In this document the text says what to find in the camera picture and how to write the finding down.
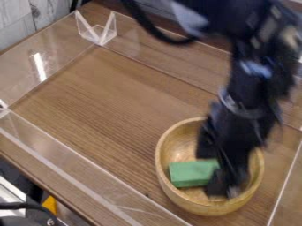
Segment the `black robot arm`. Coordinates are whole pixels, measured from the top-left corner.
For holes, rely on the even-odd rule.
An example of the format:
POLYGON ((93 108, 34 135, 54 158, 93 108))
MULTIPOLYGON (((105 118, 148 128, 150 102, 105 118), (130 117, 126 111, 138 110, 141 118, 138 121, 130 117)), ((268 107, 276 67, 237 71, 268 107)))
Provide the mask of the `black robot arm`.
POLYGON ((280 0, 173 0, 193 38, 220 34, 233 44, 232 75, 197 140, 197 157, 217 158, 209 196, 234 198, 249 179, 249 155, 281 122, 278 101, 296 85, 302 26, 280 0))

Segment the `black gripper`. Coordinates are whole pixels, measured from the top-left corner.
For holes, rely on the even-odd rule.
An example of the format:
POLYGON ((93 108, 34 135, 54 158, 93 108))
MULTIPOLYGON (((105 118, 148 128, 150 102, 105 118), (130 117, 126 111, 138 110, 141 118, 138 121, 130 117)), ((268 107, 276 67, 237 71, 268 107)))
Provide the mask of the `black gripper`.
POLYGON ((274 99, 261 96, 250 109, 222 89, 198 132, 197 158, 218 158, 220 168, 206 185, 208 197, 236 198, 249 180, 249 156, 266 144, 281 109, 274 99))

